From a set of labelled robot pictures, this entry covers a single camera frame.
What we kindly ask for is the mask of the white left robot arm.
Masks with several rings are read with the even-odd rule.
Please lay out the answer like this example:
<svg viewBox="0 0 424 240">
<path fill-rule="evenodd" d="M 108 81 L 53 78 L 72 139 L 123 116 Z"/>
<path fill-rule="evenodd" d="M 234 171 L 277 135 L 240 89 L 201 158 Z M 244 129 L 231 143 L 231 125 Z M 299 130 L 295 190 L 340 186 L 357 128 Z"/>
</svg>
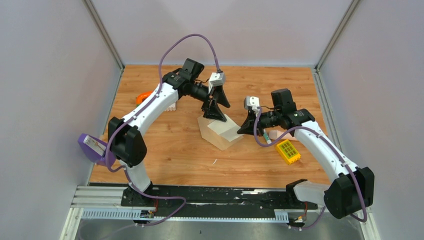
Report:
<svg viewBox="0 0 424 240">
<path fill-rule="evenodd" d="M 219 106 L 231 105 L 223 90 L 226 81 L 222 70 L 211 73 L 207 85 L 198 81 L 204 65 L 187 58 L 182 67 L 161 76 L 161 80 L 147 99 L 135 110 L 122 118 L 113 117 L 108 123 L 108 142 L 105 160 L 110 154 L 119 160 L 129 186 L 135 190 L 134 200 L 140 206 L 149 206 L 153 193 L 149 190 L 151 180 L 143 163 L 147 146 L 143 136 L 152 123 L 172 104 L 183 96 L 202 102 L 203 117 L 225 123 L 227 118 Z"/>
</svg>

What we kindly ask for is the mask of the lined letter paper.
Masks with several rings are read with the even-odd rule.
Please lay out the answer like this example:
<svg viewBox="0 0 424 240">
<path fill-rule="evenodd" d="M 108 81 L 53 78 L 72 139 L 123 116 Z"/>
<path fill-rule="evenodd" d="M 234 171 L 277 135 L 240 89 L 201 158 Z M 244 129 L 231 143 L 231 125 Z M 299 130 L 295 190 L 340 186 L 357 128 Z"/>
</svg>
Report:
<svg viewBox="0 0 424 240">
<path fill-rule="evenodd" d="M 238 133 L 240 126 L 234 122 L 227 114 L 224 114 L 226 121 L 212 120 L 207 127 L 214 131 L 218 136 L 232 142 L 242 138 L 243 135 Z"/>
</svg>

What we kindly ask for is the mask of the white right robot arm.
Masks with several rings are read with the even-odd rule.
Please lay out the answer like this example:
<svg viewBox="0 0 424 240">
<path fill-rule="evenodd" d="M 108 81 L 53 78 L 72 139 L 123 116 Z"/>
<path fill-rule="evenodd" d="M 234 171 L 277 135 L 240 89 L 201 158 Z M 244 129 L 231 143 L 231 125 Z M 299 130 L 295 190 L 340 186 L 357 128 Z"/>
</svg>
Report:
<svg viewBox="0 0 424 240">
<path fill-rule="evenodd" d="M 247 117 L 238 134 L 252 135 L 264 148 L 275 146 L 291 135 L 303 144 L 328 176 L 329 185 L 298 180 L 287 185 L 286 204 L 298 209 L 305 202 L 326 207 L 337 219 L 351 216 L 365 223 L 367 208 L 373 204 L 375 175 L 359 167 L 324 134 L 315 117 L 305 108 L 297 109 L 289 89 L 271 92 L 273 107 L 264 112 L 256 96 L 246 96 Z"/>
</svg>

